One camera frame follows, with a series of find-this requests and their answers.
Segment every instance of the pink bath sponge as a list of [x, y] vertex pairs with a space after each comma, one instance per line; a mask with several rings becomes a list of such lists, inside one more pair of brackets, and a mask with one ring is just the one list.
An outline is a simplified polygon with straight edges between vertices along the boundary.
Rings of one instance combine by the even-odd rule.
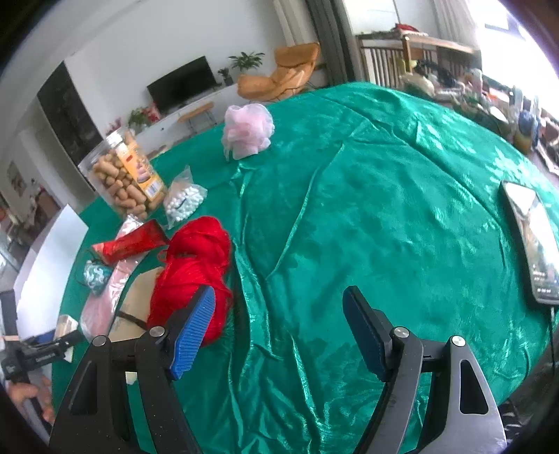
[[272, 115], [262, 104], [230, 106], [225, 112], [223, 143], [225, 158], [243, 159], [266, 150], [274, 133]]

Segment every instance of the phone screen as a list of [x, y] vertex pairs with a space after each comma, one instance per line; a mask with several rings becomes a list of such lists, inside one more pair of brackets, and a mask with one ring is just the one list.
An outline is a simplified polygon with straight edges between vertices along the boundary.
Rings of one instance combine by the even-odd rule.
[[503, 182], [524, 243], [532, 292], [542, 303], [559, 300], [559, 249], [546, 208], [533, 189]]

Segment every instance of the green tablecloth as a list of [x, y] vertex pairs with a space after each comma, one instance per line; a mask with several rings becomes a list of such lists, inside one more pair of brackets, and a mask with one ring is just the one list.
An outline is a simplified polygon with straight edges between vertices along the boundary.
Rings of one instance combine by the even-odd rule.
[[[217, 127], [154, 163], [167, 182], [189, 164], [209, 189], [196, 216], [216, 216], [229, 231], [245, 300], [176, 383], [204, 452], [353, 452], [382, 384], [345, 322], [348, 285], [420, 337], [462, 335], [503, 401], [544, 350], [547, 324], [525, 300], [499, 182], [536, 188], [557, 224], [551, 184], [493, 133], [368, 83], [270, 111], [276, 133], [260, 155], [226, 163]], [[82, 218], [90, 227], [84, 248], [119, 226], [102, 201]], [[157, 265], [150, 253], [136, 274]], [[71, 279], [61, 312], [78, 319], [86, 297]], [[84, 349], [73, 364], [54, 365], [56, 402]], [[424, 380], [406, 449], [427, 391]], [[153, 450], [137, 384], [130, 395], [140, 443]]]

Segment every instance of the silver screw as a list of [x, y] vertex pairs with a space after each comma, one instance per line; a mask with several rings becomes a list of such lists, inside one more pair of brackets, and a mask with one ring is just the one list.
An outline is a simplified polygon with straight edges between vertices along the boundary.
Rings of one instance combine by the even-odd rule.
[[149, 330], [151, 337], [161, 337], [163, 334], [165, 334], [165, 328], [163, 327], [153, 327]]
[[405, 339], [410, 335], [410, 332], [408, 331], [407, 328], [396, 327], [394, 328], [394, 334], [396, 335], [396, 337], [399, 337], [400, 339]]
[[460, 337], [460, 336], [452, 336], [451, 342], [456, 347], [463, 347], [464, 345], [466, 345], [466, 341], [464, 340], [463, 337]]
[[96, 347], [100, 347], [101, 345], [105, 345], [107, 342], [107, 338], [105, 336], [95, 336], [93, 338], [93, 345]]

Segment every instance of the jar of snacks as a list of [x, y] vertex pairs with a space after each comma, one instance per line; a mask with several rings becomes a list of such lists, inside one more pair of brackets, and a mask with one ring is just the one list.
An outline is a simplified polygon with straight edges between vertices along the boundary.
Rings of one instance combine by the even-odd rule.
[[86, 160], [90, 165], [80, 169], [88, 168], [93, 187], [121, 217], [147, 219], [163, 202], [167, 188], [127, 128], [111, 133]]

